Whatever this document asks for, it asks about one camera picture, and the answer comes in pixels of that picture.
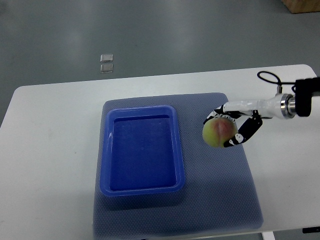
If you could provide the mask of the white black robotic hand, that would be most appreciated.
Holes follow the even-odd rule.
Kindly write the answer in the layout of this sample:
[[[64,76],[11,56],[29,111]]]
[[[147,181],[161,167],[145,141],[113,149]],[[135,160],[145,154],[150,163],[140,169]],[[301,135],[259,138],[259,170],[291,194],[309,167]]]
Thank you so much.
[[[292,94],[278,93],[267,100],[228,101],[214,109],[203,125],[213,118],[231,120],[237,133],[223,144],[223,148],[228,148],[248,141],[262,126],[264,119],[292,119],[295,115],[295,97]]]

